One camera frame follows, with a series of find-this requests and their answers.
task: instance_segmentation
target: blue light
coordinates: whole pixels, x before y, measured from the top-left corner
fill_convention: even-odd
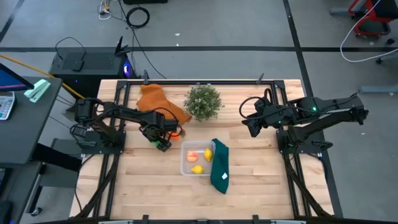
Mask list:
[[[132,70],[131,64],[130,64],[130,62],[127,60],[127,61],[124,63],[124,65],[123,65],[123,73],[125,74],[125,76],[126,76],[127,78],[131,78],[131,70]]]

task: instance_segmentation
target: desk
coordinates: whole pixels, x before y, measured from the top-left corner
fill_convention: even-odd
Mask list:
[[[39,77],[24,78],[31,83],[36,83],[41,79]],[[0,201],[12,202],[11,218],[14,223],[19,222],[42,168],[42,161],[31,159],[38,146],[41,149],[48,148],[37,142],[62,84],[59,78],[45,79],[51,85],[37,103],[30,102],[24,96],[24,91],[16,91],[17,101],[11,117],[0,122],[0,167],[12,169],[6,188],[0,195]]]
[[[304,96],[300,80],[284,80],[288,100]],[[191,85],[162,85],[168,100],[182,107]],[[98,98],[113,101],[117,80],[103,80]],[[187,135],[172,140],[172,147],[161,152],[138,131],[139,125],[126,122],[125,151],[121,154],[114,189],[111,219],[151,220],[293,218],[282,156],[273,128],[262,129],[250,137],[241,124],[239,105],[250,96],[262,96],[266,85],[214,85],[221,93],[224,108],[218,119],[199,123],[192,119],[183,125]],[[128,107],[136,108],[141,97],[138,85],[131,86]],[[244,114],[254,112],[247,104]],[[218,138],[229,147],[230,182],[226,195],[210,184],[209,177],[185,177],[180,173],[180,146],[183,141]],[[305,183],[321,206],[333,213],[322,164],[316,158],[300,155]],[[85,205],[98,185],[102,155],[94,156],[80,171],[77,194]],[[296,190],[300,213],[303,205]],[[103,197],[100,215],[104,214]],[[70,215],[79,212],[74,200]]]

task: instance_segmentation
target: calculator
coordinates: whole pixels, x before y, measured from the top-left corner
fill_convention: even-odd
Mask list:
[[[0,92],[0,121],[7,120],[15,102],[15,93]]]

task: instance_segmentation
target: computer tower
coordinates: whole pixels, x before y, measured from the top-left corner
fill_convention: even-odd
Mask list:
[[[49,74],[61,78],[84,97],[96,98],[102,79],[137,78],[127,54],[117,54],[113,48],[64,48],[59,49],[58,53],[54,56]],[[76,68],[80,61],[83,65]]]

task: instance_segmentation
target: concrete floor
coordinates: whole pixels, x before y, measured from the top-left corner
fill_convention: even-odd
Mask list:
[[[333,6],[348,6],[345,0],[289,0],[302,47],[339,47],[353,25],[349,17],[332,17]],[[54,52],[40,52],[37,47],[54,47],[62,38],[72,36],[86,47],[112,47],[120,35],[125,44],[132,34],[125,23],[98,19],[96,8],[100,0],[29,0],[18,10],[4,39],[0,54],[47,71]],[[15,0],[0,1],[0,29],[16,6]],[[285,7],[278,0],[170,0],[167,4],[142,5],[151,13],[148,25],[137,30],[145,47],[179,46],[267,46],[293,47]],[[132,6],[124,5],[125,10]],[[117,2],[111,11],[120,17]],[[141,21],[142,15],[134,16]],[[398,32],[370,43],[351,35],[347,47],[380,47]],[[62,47],[76,47],[65,41]],[[7,47],[22,47],[28,52],[1,52]],[[299,61],[294,51],[173,51],[147,52],[156,68],[168,78],[264,78],[302,79]],[[349,58],[365,58],[379,53],[347,53]],[[324,99],[348,97],[361,85],[398,83],[398,64],[376,65],[374,60],[349,63],[336,52],[304,52],[304,61],[315,96]],[[143,54],[134,53],[136,70],[148,70],[158,78]],[[16,73],[28,76],[41,74],[0,59]],[[62,90],[60,95],[72,100]],[[398,96],[389,94],[361,95],[368,119],[363,126],[339,124],[325,131],[325,139],[334,146],[328,150],[336,187],[346,218],[398,221]],[[56,102],[51,115],[71,126],[62,111],[65,105]],[[40,142],[50,145],[53,138],[70,139],[68,129],[52,119],[47,121]],[[38,206],[44,213],[32,218],[26,215],[21,223],[66,218],[72,203],[73,189],[47,188]]]

